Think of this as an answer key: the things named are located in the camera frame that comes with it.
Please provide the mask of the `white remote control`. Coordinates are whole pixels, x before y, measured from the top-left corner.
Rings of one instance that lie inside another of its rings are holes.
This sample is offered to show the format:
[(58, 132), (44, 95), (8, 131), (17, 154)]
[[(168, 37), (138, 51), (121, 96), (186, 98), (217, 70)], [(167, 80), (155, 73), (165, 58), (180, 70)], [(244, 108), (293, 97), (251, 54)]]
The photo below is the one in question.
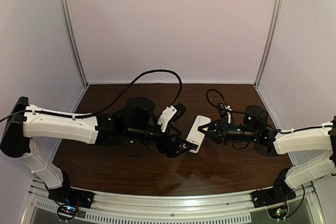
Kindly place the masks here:
[(202, 146), (202, 142), (205, 138), (205, 134), (200, 132), (198, 128), (202, 125), (209, 124), (210, 122), (211, 122), (211, 119), (206, 116), (198, 115), (196, 117), (191, 127), (191, 130), (189, 131), (189, 134), (186, 138), (186, 141), (190, 143), (192, 146), (192, 149), (189, 150), (189, 152), (194, 153), (194, 154), (199, 152)]

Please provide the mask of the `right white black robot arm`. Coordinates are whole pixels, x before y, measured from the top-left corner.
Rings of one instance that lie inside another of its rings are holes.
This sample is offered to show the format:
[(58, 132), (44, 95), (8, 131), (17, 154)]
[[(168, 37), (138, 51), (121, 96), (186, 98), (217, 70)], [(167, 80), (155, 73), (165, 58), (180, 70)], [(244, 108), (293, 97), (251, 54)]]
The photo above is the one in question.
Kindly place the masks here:
[(278, 156), (291, 152), (322, 150), (323, 153), (305, 163), (283, 169), (273, 188), (283, 193), (326, 175), (335, 175), (335, 120), (316, 126), (287, 131), (273, 129), (267, 123), (268, 112), (257, 105), (249, 105), (240, 125), (233, 124), (234, 113), (222, 103), (217, 104), (220, 118), (198, 126), (198, 131), (215, 143), (253, 143), (257, 153)]

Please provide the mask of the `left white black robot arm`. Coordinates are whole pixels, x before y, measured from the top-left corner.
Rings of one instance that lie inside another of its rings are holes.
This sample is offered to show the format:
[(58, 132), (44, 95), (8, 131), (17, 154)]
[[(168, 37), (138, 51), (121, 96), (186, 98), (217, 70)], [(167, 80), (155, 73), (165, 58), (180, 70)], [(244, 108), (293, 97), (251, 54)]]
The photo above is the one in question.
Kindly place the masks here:
[(21, 97), (4, 118), (1, 151), (6, 156), (22, 158), (50, 192), (68, 195), (71, 188), (67, 173), (38, 150), (33, 137), (63, 138), (99, 146), (137, 142), (155, 145), (168, 158), (197, 150), (197, 144), (182, 139), (179, 131), (172, 134), (169, 130), (169, 123), (185, 112), (184, 105), (168, 106), (159, 118), (154, 110), (150, 99), (137, 97), (129, 98), (123, 109), (112, 114), (62, 114), (29, 104), (27, 97)]

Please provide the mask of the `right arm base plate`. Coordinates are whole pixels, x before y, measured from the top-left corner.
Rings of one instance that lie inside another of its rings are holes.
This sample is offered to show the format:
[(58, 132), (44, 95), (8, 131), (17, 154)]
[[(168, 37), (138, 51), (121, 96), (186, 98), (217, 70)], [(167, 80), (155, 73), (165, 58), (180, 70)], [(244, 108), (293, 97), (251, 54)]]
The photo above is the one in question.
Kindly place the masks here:
[(258, 188), (250, 195), (255, 208), (271, 206), (296, 198), (296, 193), (293, 190), (283, 192), (281, 189), (273, 187), (267, 189)]

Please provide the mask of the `front aluminium rail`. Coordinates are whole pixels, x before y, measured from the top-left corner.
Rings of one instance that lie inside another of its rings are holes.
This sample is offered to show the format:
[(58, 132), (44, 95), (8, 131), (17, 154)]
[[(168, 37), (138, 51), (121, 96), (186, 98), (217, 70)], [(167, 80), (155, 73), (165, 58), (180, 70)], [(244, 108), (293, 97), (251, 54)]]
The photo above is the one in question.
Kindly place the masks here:
[(272, 219), (271, 206), (256, 208), (253, 191), (205, 196), (137, 196), (94, 191), (90, 208), (69, 223), (325, 223), (313, 184), (284, 203), (289, 216)]

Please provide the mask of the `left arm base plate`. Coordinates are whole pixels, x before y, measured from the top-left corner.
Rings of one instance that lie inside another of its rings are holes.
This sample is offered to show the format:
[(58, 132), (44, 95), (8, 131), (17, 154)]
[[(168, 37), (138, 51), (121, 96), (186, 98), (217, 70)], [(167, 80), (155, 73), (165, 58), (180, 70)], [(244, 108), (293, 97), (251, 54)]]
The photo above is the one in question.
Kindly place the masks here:
[(57, 204), (69, 204), (76, 207), (90, 209), (95, 194), (91, 191), (70, 188), (47, 189), (48, 198)]

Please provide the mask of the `left aluminium frame post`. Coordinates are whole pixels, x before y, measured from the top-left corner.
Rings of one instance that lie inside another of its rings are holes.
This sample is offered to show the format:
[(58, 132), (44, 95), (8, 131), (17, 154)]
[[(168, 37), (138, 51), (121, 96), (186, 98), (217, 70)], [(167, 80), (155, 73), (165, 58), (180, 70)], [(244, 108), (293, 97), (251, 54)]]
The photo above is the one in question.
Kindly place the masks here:
[(70, 46), (72, 57), (75, 63), (75, 67), (77, 69), (82, 86), (86, 88), (89, 84), (85, 76), (82, 62), (79, 57), (79, 51), (78, 51), (78, 47), (77, 47), (77, 43), (75, 39), (74, 29), (73, 29), (72, 22), (71, 22), (68, 1), (60, 0), (60, 6), (61, 6), (61, 11), (62, 11), (64, 23), (65, 23), (66, 34), (68, 37), (69, 46)]

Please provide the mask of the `aluminium frame post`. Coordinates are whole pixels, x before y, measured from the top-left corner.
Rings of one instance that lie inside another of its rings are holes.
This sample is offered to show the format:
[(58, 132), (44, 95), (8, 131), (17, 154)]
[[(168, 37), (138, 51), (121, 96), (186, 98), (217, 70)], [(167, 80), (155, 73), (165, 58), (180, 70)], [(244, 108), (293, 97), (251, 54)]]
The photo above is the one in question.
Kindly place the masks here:
[(267, 64), (267, 61), (268, 61), (268, 58), (271, 52), (272, 43), (274, 42), (276, 28), (279, 22), (283, 1), (284, 0), (274, 0), (268, 34), (266, 38), (266, 43), (265, 43), (264, 50), (262, 53), (262, 58), (261, 58), (261, 62), (259, 65), (258, 72), (257, 72), (257, 76), (254, 82), (254, 86), (256, 88), (260, 86), (262, 77), (266, 69), (266, 64)]
[(68, 1), (60, 0), (60, 6), (61, 6), (61, 11), (62, 11), (64, 23), (65, 23), (66, 34), (68, 37), (69, 46), (70, 46), (72, 57), (75, 63), (75, 67), (77, 69), (82, 86), (86, 88), (89, 84), (85, 76), (82, 62), (79, 57), (79, 51), (78, 51), (78, 47), (77, 47), (77, 43), (75, 39), (74, 29), (73, 29), (72, 22), (71, 22)]

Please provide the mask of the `right aluminium frame post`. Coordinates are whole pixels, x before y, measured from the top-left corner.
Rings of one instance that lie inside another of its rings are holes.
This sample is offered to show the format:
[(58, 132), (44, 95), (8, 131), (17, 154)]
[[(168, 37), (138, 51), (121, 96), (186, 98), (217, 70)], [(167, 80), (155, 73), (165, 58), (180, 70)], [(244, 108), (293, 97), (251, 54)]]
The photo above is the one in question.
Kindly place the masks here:
[(279, 22), (283, 1), (284, 0), (274, 0), (268, 34), (266, 38), (266, 43), (265, 43), (264, 50), (262, 53), (262, 58), (261, 58), (261, 62), (259, 65), (258, 72), (257, 72), (257, 76), (254, 82), (254, 86), (256, 88), (260, 86), (262, 77), (266, 69), (266, 64), (267, 64), (267, 61), (268, 61), (268, 58), (271, 52), (272, 43), (274, 42), (276, 28)]

